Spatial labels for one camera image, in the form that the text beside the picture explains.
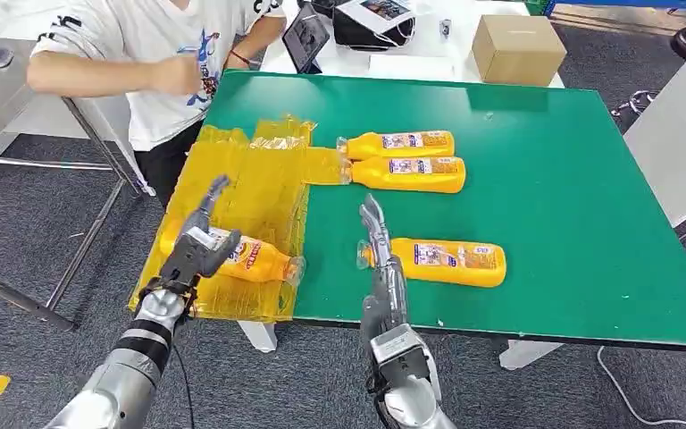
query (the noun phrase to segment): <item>orange bottle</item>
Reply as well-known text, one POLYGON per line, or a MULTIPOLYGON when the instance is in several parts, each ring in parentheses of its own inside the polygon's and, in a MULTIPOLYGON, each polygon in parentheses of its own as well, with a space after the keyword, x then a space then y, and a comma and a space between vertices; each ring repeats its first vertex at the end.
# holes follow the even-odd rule
POLYGON ((464 187, 466 168, 464 160, 455 156, 369 158, 344 165, 342 176, 343 183, 354 181, 373 189, 455 194, 464 187))
MULTIPOLYGON (((180 226, 173 222, 164 230, 159 240, 159 249, 164 254, 169 255, 174 249, 180 226)), ((224 240, 229 234, 229 231, 209 228, 209 235, 217 240, 224 240)), ((298 286, 304 277, 305 267, 304 257, 289 257, 270 243, 242 236, 238 247, 217 273, 249 282, 280 280, 298 286)))
POLYGON ((348 159, 410 158, 415 156, 452 156, 454 135, 449 131, 366 132, 354 139, 338 138, 338 151, 348 159))
MULTIPOLYGON (((408 279, 494 288, 506 277, 506 255, 495 244, 393 239, 390 247, 408 279)), ((373 266, 368 242, 360 241, 357 251, 358 268, 373 266)))

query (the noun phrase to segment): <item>green table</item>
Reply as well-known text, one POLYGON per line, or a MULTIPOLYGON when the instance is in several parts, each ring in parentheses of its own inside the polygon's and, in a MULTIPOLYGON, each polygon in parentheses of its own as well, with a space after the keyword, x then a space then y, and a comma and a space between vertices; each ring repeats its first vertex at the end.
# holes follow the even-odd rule
MULTIPOLYGON (((288 113, 319 123, 316 146, 371 130, 454 133, 461 193, 372 193, 392 237, 496 243, 508 272, 495 289, 409 281, 413 325, 686 349, 686 254, 597 92, 236 71, 206 123, 250 135, 288 113)), ((312 187, 294 318, 358 321, 371 288, 355 264, 367 192, 312 187)))

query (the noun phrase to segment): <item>silver robotic arm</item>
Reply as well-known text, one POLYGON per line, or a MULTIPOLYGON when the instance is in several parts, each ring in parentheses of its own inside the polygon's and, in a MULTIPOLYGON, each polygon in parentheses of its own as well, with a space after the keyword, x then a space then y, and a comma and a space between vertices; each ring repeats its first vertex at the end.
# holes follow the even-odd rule
POLYGON ((361 329, 372 365, 367 389, 380 420, 390 428, 456 429, 440 408, 435 359, 409 324, 404 270, 390 251, 385 216, 372 194, 359 214, 374 257, 372 295, 364 298, 361 329))
POLYGON ((141 291, 135 319, 82 391, 46 429, 137 429, 146 422, 156 386, 169 360, 175 327, 196 299, 200 277, 211 277, 235 250, 240 232, 209 236, 209 217, 227 176, 214 180, 188 217, 159 277, 141 291))

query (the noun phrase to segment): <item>cardboard box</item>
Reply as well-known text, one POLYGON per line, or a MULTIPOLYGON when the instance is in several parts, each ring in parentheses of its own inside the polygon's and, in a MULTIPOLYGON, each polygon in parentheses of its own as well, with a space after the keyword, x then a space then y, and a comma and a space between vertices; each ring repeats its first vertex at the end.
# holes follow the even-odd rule
POLYGON ((472 43, 483 82, 546 87, 566 49, 548 18, 482 15, 472 43))

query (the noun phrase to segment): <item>gray carpet floor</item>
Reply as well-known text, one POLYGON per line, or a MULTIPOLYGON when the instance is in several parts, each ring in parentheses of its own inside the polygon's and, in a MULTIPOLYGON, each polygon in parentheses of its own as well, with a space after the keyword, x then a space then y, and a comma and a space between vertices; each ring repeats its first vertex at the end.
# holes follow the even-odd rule
MULTIPOLYGON (((567 86, 598 89, 609 105, 660 88, 682 62, 666 37, 557 25, 569 56, 567 86)), ((97 160, 84 140, 21 136, 9 156, 97 160)), ((104 172, 0 166, 0 280, 45 300, 111 190, 104 172)), ((162 208, 124 190, 59 306, 79 322, 58 332, 0 300, 0 428, 40 427, 78 391, 130 319, 125 308, 162 208)), ((237 324, 196 320, 177 333, 197 427, 374 428, 357 331, 283 324, 280 349, 252 349, 237 324)), ((462 428, 639 428, 596 347, 567 345, 527 368, 498 366, 498 344, 425 335, 439 363, 444 409, 462 428)), ((686 353, 607 348, 604 359, 648 419, 686 420, 686 353)), ((173 360, 147 427, 189 427, 182 372, 173 360)))

